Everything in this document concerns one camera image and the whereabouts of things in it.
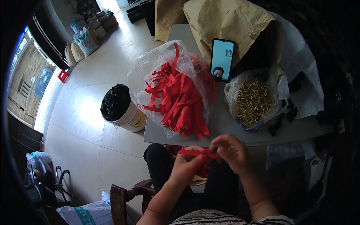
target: black pants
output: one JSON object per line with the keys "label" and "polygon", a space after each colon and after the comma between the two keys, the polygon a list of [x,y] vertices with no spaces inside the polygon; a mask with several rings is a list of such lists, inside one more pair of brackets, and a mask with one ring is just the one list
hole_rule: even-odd
{"label": "black pants", "polygon": [[[158,193],[170,178],[174,160],[160,144],[149,145],[144,153],[144,159],[148,164],[154,189]],[[204,193],[195,194],[190,186],[187,186],[168,216],[169,223],[180,216],[201,209],[219,210],[237,215],[239,177],[226,162],[218,164],[212,160],[209,167]]]}

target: bucket label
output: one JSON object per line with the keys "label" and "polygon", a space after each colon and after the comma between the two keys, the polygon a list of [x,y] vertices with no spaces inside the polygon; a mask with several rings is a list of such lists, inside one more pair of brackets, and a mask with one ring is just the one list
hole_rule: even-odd
{"label": "bucket label", "polygon": [[143,124],[144,121],[145,114],[142,111],[138,110],[134,118],[129,122],[129,124],[135,128],[138,128],[139,126],[141,126],[141,124]]}

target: person's arm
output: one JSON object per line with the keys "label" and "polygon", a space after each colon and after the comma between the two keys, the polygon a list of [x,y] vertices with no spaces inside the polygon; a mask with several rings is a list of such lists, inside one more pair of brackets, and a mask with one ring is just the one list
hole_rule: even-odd
{"label": "person's arm", "polygon": [[169,180],[150,201],[144,215],[138,221],[142,224],[167,224],[167,216],[174,208],[185,187],[192,181],[203,161],[199,156],[187,161],[187,156],[177,154]]}
{"label": "person's arm", "polygon": [[167,216],[174,208],[185,187],[167,181],[151,199],[148,208],[137,224],[167,224]]}
{"label": "person's arm", "polygon": [[244,142],[230,134],[220,135],[211,142],[210,151],[217,151],[234,173],[239,175],[254,222],[266,216],[280,215],[269,192],[251,168]]}

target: red stool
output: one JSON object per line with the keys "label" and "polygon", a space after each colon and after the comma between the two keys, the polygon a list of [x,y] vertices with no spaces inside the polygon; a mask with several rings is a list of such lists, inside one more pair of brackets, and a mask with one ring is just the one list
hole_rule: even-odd
{"label": "red stool", "polygon": [[68,76],[69,76],[69,74],[67,72],[65,72],[63,69],[58,74],[59,80],[61,80],[61,82],[63,82],[63,83],[65,83],[65,80]]}

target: gray table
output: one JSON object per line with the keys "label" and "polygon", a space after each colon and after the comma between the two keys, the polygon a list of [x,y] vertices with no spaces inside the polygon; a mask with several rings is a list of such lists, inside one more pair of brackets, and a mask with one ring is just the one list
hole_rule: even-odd
{"label": "gray table", "polygon": [[[182,40],[190,52],[201,56],[188,24],[173,25],[168,38],[168,41],[171,40]],[[164,127],[155,125],[152,120],[147,120],[144,141],[170,145],[189,146],[195,144],[199,146],[209,146],[210,142],[218,135],[229,133],[244,141],[247,146],[257,146],[299,141],[317,137],[333,131],[332,126],[320,126],[317,123],[315,116],[310,116],[294,120],[291,123],[288,123],[286,119],[283,119],[282,127],[277,131],[275,137],[272,137],[269,134],[268,129],[246,132],[235,122],[234,118],[229,113],[229,107],[224,101],[224,86],[224,83],[216,83],[214,111],[208,124],[210,136],[204,136],[203,140],[168,139],[164,132]]]}

